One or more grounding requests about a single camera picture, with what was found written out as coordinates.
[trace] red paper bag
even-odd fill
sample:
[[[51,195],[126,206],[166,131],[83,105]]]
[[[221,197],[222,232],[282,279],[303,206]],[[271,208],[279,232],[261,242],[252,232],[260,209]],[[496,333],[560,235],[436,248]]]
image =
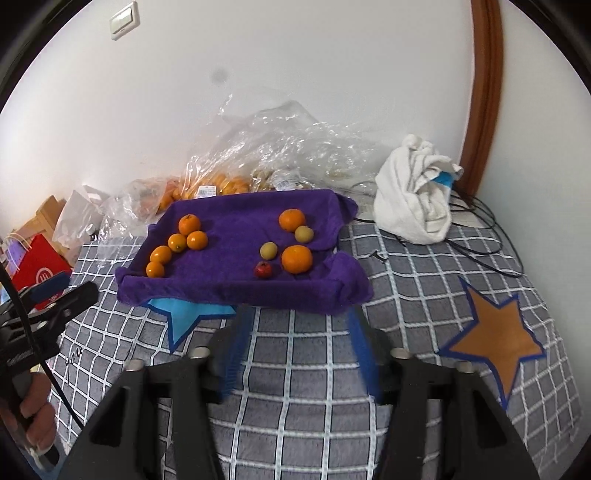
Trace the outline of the red paper bag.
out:
[[[18,265],[18,270],[12,277],[12,283],[20,291],[24,287],[32,287],[59,272],[72,274],[68,263],[53,249],[43,235],[36,235],[31,241],[30,248]],[[61,296],[62,292],[36,305],[37,310],[45,308]]]

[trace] small green fruit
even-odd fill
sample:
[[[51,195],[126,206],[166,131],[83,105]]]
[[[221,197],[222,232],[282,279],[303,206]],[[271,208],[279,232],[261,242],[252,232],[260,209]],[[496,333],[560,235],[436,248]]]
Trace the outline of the small green fruit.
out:
[[[263,244],[259,252],[264,260],[273,260],[277,256],[277,246],[273,242]]]
[[[301,244],[311,242],[314,238],[314,230],[312,230],[312,228],[310,228],[309,226],[299,226],[295,230],[295,232],[295,239],[298,240],[298,242]]]

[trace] red fruit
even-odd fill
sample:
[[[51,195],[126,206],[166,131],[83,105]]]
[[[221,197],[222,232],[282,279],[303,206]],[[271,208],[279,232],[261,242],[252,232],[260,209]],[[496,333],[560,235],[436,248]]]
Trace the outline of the red fruit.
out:
[[[273,267],[269,262],[259,262],[255,267],[255,276],[258,278],[270,278],[273,275]]]

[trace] orange star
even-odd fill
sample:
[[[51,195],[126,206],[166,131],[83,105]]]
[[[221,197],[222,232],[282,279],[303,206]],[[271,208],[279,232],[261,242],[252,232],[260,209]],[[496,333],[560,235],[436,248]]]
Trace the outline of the orange star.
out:
[[[526,327],[517,294],[496,304],[460,278],[474,320],[446,346],[441,356],[485,362],[495,376],[507,408],[520,362],[544,357],[541,343]]]

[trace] gray checkered blanket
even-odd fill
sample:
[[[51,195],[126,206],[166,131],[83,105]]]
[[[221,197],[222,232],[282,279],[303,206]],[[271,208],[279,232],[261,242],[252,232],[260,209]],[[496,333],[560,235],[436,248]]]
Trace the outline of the gray checkered blanket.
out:
[[[491,251],[486,230],[452,227],[449,238]],[[159,314],[116,299],[113,276],[127,265],[142,239],[124,246],[125,261],[99,268],[96,244],[83,248],[73,283],[93,281],[100,302],[72,320],[51,362],[63,390],[87,420],[121,372],[141,358],[159,364],[204,345],[225,320],[202,321],[177,352],[168,353],[167,323]],[[401,244],[373,224],[353,223],[340,234],[339,248],[363,265],[375,295],[363,305],[372,326],[427,362],[451,365],[435,352],[471,320],[459,276],[500,303],[518,293],[524,320],[547,358],[521,365],[508,415],[543,472],[570,447],[581,416],[569,360],[554,321],[527,277],[519,280],[485,271],[447,244]],[[514,268],[507,254],[491,255],[497,268]],[[480,374],[498,394],[493,376]],[[59,434],[66,447],[79,429],[52,393]],[[356,480],[372,477],[390,407],[368,397],[353,353],[345,316],[255,309],[255,321],[238,384],[221,406],[209,407],[217,451],[227,479]],[[171,407],[159,406],[163,478],[175,478]],[[432,401],[427,424],[423,478],[435,477],[439,449],[439,404]]]

